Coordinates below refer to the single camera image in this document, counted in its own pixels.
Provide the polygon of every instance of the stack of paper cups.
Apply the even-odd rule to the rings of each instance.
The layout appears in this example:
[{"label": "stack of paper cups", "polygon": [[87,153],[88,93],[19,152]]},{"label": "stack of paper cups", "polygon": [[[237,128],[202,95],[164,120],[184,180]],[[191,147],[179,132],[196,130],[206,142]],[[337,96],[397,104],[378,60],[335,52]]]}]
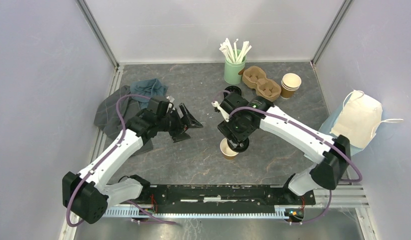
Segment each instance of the stack of paper cups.
[{"label": "stack of paper cups", "polygon": [[300,88],[301,78],[295,73],[287,73],[283,76],[281,81],[282,91],[280,97],[289,99]]}]

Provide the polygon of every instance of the paper cup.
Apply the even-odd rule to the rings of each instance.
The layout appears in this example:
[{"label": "paper cup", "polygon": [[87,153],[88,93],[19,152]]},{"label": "paper cup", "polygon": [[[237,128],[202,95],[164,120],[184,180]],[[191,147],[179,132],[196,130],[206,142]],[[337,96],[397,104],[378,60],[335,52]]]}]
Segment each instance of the paper cup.
[{"label": "paper cup", "polygon": [[223,140],[220,142],[220,151],[223,154],[223,157],[227,160],[233,160],[239,152],[233,151],[229,145],[228,145],[228,140],[226,138],[223,138]]},{"label": "paper cup", "polygon": [[301,78],[295,73],[287,73],[283,76],[280,83],[280,96],[284,99],[289,99],[300,88]]}]

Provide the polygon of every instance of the green cup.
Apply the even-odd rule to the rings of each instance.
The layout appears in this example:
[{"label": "green cup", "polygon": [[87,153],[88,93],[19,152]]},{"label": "green cup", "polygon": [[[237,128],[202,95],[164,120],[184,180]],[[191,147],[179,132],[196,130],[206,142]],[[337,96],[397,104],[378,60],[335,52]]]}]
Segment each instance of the green cup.
[{"label": "green cup", "polygon": [[241,79],[243,77],[244,69],[245,69],[245,60],[246,57],[242,59],[242,62],[239,64],[233,64],[231,62],[228,62],[226,59],[224,61],[224,80],[228,84],[239,84],[241,82]]}]

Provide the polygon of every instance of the white face mask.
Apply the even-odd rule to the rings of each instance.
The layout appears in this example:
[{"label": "white face mask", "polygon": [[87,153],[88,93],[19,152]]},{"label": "white face mask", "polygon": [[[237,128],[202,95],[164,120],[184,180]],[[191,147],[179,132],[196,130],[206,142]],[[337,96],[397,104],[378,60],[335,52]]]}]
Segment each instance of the white face mask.
[{"label": "white face mask", "polygon": [[343,109],[330,133],[347,137],[350,144],[357,148],[364,149],[370,143],[381,123],[403,121],[398,118],[382,120],[382,104],[362,91],[352,91],[345,100],[350,95],[347,103],[343,103]]}]

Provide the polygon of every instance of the metal corner post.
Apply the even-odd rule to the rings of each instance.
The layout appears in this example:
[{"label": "metal corner post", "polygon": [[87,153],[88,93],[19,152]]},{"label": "metal corner post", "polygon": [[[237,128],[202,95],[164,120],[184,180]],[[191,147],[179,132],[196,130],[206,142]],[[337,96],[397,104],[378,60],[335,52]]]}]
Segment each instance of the metal corner post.
[{"label": "metal corner post", "polygon": [[354,0],[344,0],[341,7],[339,8],[338,12],[335,15],[332,23],[330,24],[329,29],[327,30],[322,42],[320,43],[319,47],[317,48],[316,53],[314,54],[313,58],[311,59],[311,63],[316,65],[316,63],[321,58],[324,50],[328,46],[329,42],[331,41],[332,37],[334,36],[335,31],[337,30],[338,26],[340,25],[341,21],[343,20],[347,10],[351,6],[351,3]]},{"label": "metal corner post", "polygon": [[110,60],[111,64],[117,69],[119,67],[119,62],[117,61],[109,44],[106,41],[106,38],[101,32],[100,27],[97,24],[97,21],[95,21],[95,18],[92,15],[92,12],[88,7],[88,4],[86,3],[85,0],[76,0],[76,2],[77,2],[77,5],[79,5],[80,10],[82,11],[83,15],[85,16],[86,21],[88,22],[90,28],[92,29],[93,33],[95,34],[96,38],[101,44],[102,49],[104,49],[105,53],[107,54],[107,57]]}]

